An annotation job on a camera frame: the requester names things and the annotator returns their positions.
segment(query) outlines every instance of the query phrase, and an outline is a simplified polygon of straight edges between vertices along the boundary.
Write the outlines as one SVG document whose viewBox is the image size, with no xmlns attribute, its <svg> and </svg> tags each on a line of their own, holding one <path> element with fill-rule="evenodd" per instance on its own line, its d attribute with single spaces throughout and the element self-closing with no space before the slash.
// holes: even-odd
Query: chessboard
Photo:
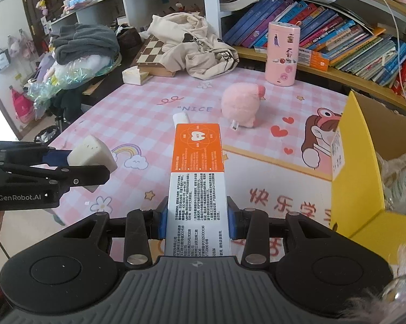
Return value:
<svg viewBox="0 0 406 324">
<path fill-rule="evenodd" d="M 160 62 L 164 52 L 164 43 L 151 35 L 143 44 L 137 56 L 135 56 L 131 67 L 138 66 L 143 72 L 160 77 L 174 77 L 176 72 L 168 71 Z"/>
</svg>

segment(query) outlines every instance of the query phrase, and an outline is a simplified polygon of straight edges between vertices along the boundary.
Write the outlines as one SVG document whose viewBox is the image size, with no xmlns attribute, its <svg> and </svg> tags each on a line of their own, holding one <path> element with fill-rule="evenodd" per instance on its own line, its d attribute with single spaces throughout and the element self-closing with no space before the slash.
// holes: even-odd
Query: tooth logo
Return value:
<svg viewBox="0 0 406 324">
<path fill-rule="evenodd" d="M 204 133 L 202 132 L 192 132 L 191 140 L 192 141 L 200 141 L 205 139 Z"/>
</svg>

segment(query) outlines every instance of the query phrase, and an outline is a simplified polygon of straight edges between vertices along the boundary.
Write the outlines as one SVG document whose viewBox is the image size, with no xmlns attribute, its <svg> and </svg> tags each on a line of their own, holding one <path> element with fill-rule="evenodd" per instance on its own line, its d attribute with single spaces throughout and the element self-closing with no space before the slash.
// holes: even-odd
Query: pink backpack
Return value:
<svg viewBox="0 0 406 324">
<path fill-rule="evenodd" d="M 12 104 L 16 110 L 17 119 L 25 124 L 33 121 L 35 119 L 35 111 L 32 101 L 17 92 L 12 86 L 9 88 L 12 92 Z"/>
</svg>

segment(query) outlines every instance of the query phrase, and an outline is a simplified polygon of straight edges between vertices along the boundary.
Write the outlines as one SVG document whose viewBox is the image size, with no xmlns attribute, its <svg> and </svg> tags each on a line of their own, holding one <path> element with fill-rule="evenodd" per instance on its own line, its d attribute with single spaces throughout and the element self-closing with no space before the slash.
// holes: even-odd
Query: row of books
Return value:
<svg viewBox="0 0 406 324">
<path fill-rule="evenodd" d="M 264 52 L 268 25 L 279 21 L 301 28 L 299 63 L 327 70 L 328 66 L 372 80 L 381 86 L 394 83 L 398 53 L 406 60 L 406 43 L 385 29 L 370 30 L 358 18 L 338 9 L 295 0 L 259 0 L 224 36 L 224 42 Z"/>
</svg>

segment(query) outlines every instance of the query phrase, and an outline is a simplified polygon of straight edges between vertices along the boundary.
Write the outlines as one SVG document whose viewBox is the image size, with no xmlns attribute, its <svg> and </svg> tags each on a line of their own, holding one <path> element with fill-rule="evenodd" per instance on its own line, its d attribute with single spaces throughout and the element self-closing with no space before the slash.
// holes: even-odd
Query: tile floor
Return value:
<svg viewBox="0 0 406 324">
<path fill-rule="evenodd" d="M 54 117 L 44 118 L 22 141 L 33 141 L 42 129 L 54 124 Z M 44 210 L 5 212 L 0 241 L 10 257 L 60 231 L 63 227 Z M 7 257 L 0 248 L 0 271 Z"/>
</svg>

